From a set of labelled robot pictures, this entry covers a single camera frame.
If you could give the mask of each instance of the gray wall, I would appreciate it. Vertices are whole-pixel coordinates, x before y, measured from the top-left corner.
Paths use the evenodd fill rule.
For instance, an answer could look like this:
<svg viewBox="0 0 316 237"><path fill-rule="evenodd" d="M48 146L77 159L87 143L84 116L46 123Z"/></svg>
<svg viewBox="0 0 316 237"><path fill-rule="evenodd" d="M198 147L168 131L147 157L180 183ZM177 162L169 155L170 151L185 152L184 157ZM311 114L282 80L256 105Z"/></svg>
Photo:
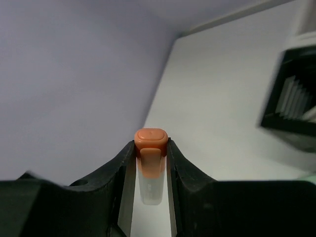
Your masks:
<svg viewBox="0 0 316 237"><path fill-rule="evenodd" d="M0 179L69 184L143 125L174 31L135 1L0 2Z"/></svg>
<svg viewBox="0 0 316 237"><path fill-rule="evenodd" d="M179 31L260 4L262 0L138 0L153 14L164 19Z"/></svg>

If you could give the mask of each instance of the black object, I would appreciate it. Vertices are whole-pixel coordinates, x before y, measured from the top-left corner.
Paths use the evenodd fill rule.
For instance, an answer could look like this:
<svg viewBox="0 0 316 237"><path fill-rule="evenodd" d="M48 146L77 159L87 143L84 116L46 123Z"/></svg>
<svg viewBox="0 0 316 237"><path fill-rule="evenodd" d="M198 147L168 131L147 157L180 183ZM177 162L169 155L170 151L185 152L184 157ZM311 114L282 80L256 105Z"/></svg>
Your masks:
<svg viewBox="0 0 316 237"><path fill-rule="evenodd" d="M285 51L260 124L305 152L316 152L316 123L304 119L316 106L315 79L316 46Z"/></svg>
<svg viewBox="0 0 316 237"><path fill-rule="evenodd" d="M30 173L0 182L2 237L128 237L136 157L129 142L68 187ZM218 182L169 139L167 182L173 237L313 233L316 188L304 181Z"/></svg>

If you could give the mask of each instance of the ceiling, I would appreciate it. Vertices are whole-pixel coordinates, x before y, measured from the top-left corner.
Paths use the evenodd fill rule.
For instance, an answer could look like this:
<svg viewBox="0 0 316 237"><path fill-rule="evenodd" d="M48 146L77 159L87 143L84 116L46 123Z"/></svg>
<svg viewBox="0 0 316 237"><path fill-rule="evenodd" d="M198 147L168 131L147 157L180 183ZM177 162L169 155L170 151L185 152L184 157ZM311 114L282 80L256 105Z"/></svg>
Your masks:
<svg viewBox="0 0 316 237"><path fill-rule="evenodd" d="M176 30L185 31L239 8L267 0L139 0Z"/></svg>

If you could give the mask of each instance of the white surface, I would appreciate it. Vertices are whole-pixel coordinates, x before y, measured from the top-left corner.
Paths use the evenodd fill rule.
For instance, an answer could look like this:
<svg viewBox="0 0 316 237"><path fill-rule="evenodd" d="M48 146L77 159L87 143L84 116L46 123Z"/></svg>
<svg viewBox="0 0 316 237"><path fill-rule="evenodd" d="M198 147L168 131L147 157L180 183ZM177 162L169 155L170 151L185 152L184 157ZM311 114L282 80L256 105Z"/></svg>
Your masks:
<svg viewBox="0 0 316 237"><path fill-rule="evenodd" d="M136 1L1 1L0 180L70 184L112 159L143 126L174 37Z"/></svg>
<svg viewBox="0 0 316 237"><path fill-rule="evenodd" d="M316 45L316 0L298 0L288 48Z"/></svg>
<svg viewBox="0 0 316 237"><path fill-rule="evenodd" d="M217 180L295 179L315 155L257 127L297 2L177 40L145 127L164 129L182 153ZM131 236L169 237L167 185L145 206L136 185Z"/></svg>

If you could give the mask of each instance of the orange cap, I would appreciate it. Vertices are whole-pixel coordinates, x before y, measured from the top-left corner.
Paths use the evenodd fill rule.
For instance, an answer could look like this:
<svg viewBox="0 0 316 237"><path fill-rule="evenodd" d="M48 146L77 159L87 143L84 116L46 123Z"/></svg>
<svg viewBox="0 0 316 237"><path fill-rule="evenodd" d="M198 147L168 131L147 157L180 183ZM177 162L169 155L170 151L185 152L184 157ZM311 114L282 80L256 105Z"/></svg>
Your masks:
<svg viewBox="0 0 316 237"><path fill-rule="evenodd" d="M142 128L135 133L138 169L145 178L159 178L165 169L167 133L160 128Z"/></svg>

